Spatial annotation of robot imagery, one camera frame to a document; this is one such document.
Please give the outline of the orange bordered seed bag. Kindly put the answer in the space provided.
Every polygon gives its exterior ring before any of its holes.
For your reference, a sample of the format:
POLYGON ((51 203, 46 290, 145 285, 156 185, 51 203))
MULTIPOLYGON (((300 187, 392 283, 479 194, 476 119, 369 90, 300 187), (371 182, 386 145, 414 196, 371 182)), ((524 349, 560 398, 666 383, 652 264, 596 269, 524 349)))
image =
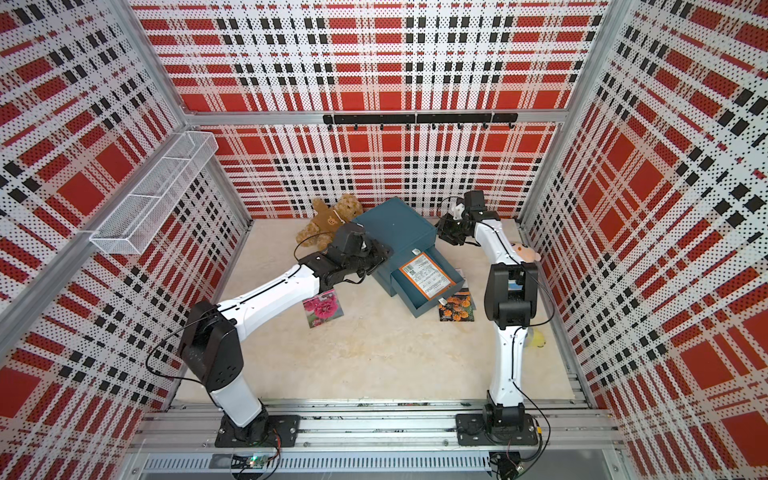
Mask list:
POLYGON ((455 285, 455 282, 426 253, 415 256, 401 266, 399 271, 428 300, 455 285))

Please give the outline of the teal drawer cabinet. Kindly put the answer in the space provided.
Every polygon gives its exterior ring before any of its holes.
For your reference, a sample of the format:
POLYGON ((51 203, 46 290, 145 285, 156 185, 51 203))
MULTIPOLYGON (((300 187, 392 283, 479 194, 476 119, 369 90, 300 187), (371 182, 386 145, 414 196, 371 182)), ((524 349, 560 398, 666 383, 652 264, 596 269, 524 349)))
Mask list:
POLYGON ((374 279, 390 296, 399 296, 415 317, 437 306, 441 298, 453 295, 464 285, 461 274, 437 250, 437 229, 399 198, 392 198, 355 218, 367 233, 393 250, 392 257, 373 273, 374 279), (455 285, 428 300, 399 268, 420 253, 426 253, 455 285))

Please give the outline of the pink flower seed bag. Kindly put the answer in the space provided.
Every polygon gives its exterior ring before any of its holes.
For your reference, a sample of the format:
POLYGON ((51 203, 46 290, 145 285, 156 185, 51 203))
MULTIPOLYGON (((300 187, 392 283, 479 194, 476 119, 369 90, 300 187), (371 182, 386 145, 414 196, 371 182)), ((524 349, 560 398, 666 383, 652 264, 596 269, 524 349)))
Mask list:
POLYGON ((310 328, 319 327, 344 315, 338 295, 334 289, 319 293, 302 302, 310 328))

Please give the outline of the orange marigold seed bag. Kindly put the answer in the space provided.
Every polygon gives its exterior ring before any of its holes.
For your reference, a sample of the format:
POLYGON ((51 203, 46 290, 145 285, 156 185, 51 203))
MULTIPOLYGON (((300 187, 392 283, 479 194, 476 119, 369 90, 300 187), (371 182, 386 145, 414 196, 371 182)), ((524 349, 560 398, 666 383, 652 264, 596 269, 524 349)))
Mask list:
POLYGON ((439 301, 439 320, 441 322, 473 322, 475 303, 468 288, 462 288, 453 295, 439 301))

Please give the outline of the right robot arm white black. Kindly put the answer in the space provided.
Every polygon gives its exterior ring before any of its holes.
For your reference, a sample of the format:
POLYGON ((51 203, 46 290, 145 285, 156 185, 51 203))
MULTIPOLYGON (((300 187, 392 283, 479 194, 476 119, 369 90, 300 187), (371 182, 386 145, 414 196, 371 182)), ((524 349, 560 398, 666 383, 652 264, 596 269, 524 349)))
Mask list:
POLYGON ((483 302, 495 325, 496 350, 483 420, 486 434, 501 439, 526 428, 522 364, 525 339, 537 314, 538 270, 508 240, 498 213, 486 207, 481 190, 458 198, 436 227, 439 238, 451 245, 472 238, 490 262, 483 302))

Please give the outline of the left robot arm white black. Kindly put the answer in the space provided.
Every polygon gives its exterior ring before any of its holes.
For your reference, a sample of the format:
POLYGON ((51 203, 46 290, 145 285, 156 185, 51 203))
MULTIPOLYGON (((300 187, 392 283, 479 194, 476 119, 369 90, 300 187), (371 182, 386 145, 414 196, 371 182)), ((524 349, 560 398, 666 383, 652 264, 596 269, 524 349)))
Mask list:
POLYGON ((242 344, 267 322, 339 283, 371 276, 393 255, 359 223, 343 225, 321 251, 295 261, 277 278, 230 300, 195 304, 181 333, 178 355, 223 410, 223 427, 237 443, 270 433, 269 414, 243 374, 242 344))

